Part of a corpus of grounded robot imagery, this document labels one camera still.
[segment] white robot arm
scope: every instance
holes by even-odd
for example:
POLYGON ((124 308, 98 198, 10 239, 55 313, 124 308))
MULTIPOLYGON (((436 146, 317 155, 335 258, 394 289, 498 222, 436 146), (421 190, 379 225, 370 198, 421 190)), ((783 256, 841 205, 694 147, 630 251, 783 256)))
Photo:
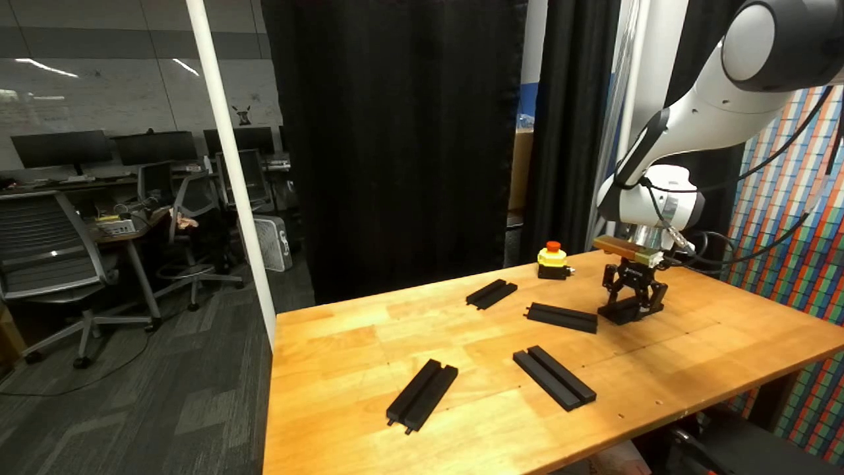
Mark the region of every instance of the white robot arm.
POLYGON ((705 198, 688 193, 694 185, 685 169, 655 163, 739 146, 755 136, 794 89, 818 84, 844 84, 844 0, 744 3, 694 88, 641 130, 602 185, 599 213, 668 229, 684 251, 688 239, 681 229, 698 220, 705 198))

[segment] wooden table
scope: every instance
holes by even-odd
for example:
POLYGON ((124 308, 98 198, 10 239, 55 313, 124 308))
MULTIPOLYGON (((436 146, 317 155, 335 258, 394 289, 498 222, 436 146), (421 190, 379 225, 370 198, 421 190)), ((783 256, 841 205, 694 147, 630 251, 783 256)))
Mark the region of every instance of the wooden table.
POLYGON ((280 313, 264 473, 543 473, 844 347, 844 328, 692 268, 659 271, 665 312, 599 332, 525 320, 532 300, 593 312, 603 264, 582 254, 574 278, 514 266, 462 280, 280 313), (487 312, 463 295, 504 278, 519 289, 487 312), (599 402, 560 410, 512 353, 543 346, 599 402), (384 410, 428 361, 458 378, 419 433, 384 410))

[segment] metal pole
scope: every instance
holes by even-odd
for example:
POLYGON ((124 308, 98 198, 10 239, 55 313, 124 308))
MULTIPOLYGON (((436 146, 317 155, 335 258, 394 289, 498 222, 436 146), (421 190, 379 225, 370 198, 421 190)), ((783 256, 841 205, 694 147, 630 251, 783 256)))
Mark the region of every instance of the metal pole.
POLYGON ((189 15, 196 48, 200 53, 200 65, 202 65, 202 77, 205 77, 205 88, 208 88, 208 97, 210 97, 222 157, 225 157, 225 167, 227 167, 229 181, 233 181, 233 198, 235 198, 235 209, 238 209, 242 246, 245 246, 248 266, 252 271, 259 305, 260 305, 268 347, 272 347, 274 305, 272 305, 272 292, 268 292, 268 282, 267 282, 267 268, 264 268, 264 256, 260 256, 260 246, 259 246, 252 209, 250 209, 248 193, 245 193, 239 154, 238 154, 233 117, 229 117, 229 105, 227 105, 229 101, 225 94, 222 77, 219 77, 219 64, 217 64, 217 53, 214 53, 205 3, 202 0, 185 0, 185 3, 188 3, 188 15, 189 15))

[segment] floor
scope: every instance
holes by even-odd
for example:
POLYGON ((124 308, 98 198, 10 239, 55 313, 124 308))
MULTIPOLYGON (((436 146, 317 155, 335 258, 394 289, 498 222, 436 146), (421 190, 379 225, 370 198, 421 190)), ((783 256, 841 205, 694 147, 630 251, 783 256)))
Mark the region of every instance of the floor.
MULTIPOLYGON (((268 275, 277 312, 313 300, 305 264, 268 275)), ((122 328, 89 369, 63 346, 0 378, 0 473, 260 473, 268 344, 252 288, 185 295, 122 328)))

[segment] colorful patterned wall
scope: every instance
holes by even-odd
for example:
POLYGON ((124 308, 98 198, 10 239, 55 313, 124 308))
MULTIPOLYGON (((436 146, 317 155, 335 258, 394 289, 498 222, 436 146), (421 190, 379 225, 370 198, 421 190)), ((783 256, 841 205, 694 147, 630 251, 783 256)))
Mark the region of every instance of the colorful patterned wall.
MULTIPOLYGON (((821 89, 800 92, 744 154, 744 169, 767 157, 783 146, 809 113, 821 89)), ((788 229, 804 209, 816 210, 763 258, 735 264, 726 271, 727 282, 752 292, 796 305, 821 320, 844 325, 844 143, 837 151, 837 167, 825 177, 830 146, 839 127, 839 103, 844 88, 837 88, 818 118, 804 135, 767 169, 750 177, 735 193, 730 234, 739 238, 735 254, 760 247, 788 229)), ((808 366, 777 419, 776 433, 844 466, 844 357, 808 366)))

